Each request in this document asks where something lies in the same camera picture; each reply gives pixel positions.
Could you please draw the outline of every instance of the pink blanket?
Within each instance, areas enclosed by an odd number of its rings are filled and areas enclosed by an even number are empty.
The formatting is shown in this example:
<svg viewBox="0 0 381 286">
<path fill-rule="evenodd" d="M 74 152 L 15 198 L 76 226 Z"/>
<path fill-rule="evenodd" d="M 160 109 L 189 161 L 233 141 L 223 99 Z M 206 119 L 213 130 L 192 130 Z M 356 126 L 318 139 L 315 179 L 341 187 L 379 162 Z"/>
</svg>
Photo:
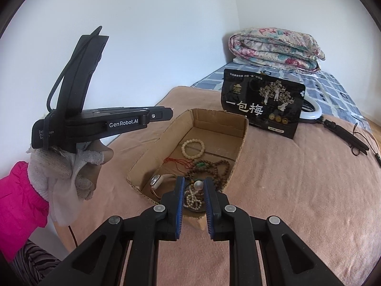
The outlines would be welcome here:
<svg viewBox="0 0 381 286">
<path fill-rule="evenodd" d="M 160 102 L 173 118 L 187 109 L 222 110 L 220 93 L 176 87 Z M 352 124 L 334 117 L 344 128 Z M 112 215 L 139 215 L 152 205 L 126 181 L 129 170 L 170 122 L 123 134 L 100 173 L 94 197 L 72 225 L 82 242 Z M 371 134 L 360 130 L 378 151 Z M 229 201 L 251 216 L 277 215 L 347 286 L 361 285 L 381 255 L 381 169 L 372 155 L 352 155 L 347 143 L 321 125 L 299 124 L 293 140 L 249 126 L 226 189 Z M 57 227 L 73 249 L 67 228 Z M 161 242 L 158 285 L 228 285 L 227 242 L 183 223 L 178 242 Z"/>
</svg>

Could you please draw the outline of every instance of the white wall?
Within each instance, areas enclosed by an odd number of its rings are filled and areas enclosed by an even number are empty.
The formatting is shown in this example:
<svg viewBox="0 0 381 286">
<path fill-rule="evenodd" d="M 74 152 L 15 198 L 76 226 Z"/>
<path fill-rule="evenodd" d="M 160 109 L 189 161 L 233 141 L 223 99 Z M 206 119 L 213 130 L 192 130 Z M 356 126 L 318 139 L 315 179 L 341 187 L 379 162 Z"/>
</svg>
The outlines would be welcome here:
<svg viewBox="0 0 381 286">
<path fill-rule="evenodd" d="M 381 125 L 381 32 L 359 0 L 236 0 L 241 28 L 311 34 L 359 109 Z"/>
<path fill-rule="evenodd" d="M 85 108 L 155 105 L 224 65 L 239 29 L 235 0 L 26 0 L 0 39 L 0 177 L 28 160 L 53 83 L 99 25 L 110 38 Z"/>
</svg>

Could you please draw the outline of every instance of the red string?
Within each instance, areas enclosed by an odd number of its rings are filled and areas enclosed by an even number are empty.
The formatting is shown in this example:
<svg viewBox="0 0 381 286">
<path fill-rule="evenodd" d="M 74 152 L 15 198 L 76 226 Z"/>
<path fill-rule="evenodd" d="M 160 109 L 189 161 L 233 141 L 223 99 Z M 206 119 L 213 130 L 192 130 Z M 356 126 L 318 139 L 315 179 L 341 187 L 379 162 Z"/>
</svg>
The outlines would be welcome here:
<svg viewBox="0 0 381 286">
<path fill-rule="evenodd" d="M 181 171 L 181 170 L 178 168 L 177 164 L 181 164 L 181 165 L 183 165 L 184 168 L 186 168 L 187 170 L 189 170 L 189 169 L 191 169 L 191 168 L 193 167 L 192 162 L 189 162 L 189 161 L 187 161 L 187 160 L 185 160 L 185 159 L 175 159 L 175 158 L 167 157 L 167 158 L 164 159 L 164 162 L 163 162 L 163 163 L 167 163 L 167 162 L 171 162 L 171 161 L 173 161 L 173 162 L 175 163 L 175 165 L 176 165 L 176 169 L 177 169 L 179 172 L 184 173 L 184 174 L 186 174 L 186 172 Z"/>
</svg>

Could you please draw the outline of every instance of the white glove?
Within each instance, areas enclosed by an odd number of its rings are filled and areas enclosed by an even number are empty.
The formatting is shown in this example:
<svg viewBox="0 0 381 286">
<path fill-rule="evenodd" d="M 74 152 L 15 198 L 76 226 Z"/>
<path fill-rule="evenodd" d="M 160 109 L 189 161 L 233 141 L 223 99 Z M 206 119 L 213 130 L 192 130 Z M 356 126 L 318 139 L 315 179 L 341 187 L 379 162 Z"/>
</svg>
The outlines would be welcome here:
<svg viewBox="0 0 381 286">
<path fill-rule="evenodd" d="M 53 221 L 71 224 L 83 200 L 92 198 L 100 165 L 109 161 L 113 151 L 99 140 L 77 154 L 60 150 L 30 150 L 28 178 L 33 188 L 49 202 Z"/>
</svg>

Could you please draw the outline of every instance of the blue checkered bed sheet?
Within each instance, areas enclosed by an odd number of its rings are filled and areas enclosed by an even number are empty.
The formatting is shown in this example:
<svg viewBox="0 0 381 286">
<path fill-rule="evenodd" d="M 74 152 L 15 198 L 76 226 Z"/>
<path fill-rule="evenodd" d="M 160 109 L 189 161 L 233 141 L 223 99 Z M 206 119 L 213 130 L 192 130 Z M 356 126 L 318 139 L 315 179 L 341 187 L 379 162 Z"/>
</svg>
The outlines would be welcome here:
<svg viewBox="0 0 381 286">
<path fill-rule="evenodd" d="M 319 103 L 323 114 L 332 115 L 353 124 L 358 122 L 359 127 L 371 132 L 366 118 L 361 115 L 355 102 L 338 80 L 327 72 L 320 71 L 312 75 L 301 75 L 264 66 L 251 66 L 231 62 L 194 83 L 192 87 L 221 91 L 224 81 L 224 69 L 226 68 L 256 73 L 262 72 L 270 76 L 303 83 L 306 86 L 306 93 Z"/>
</svg>

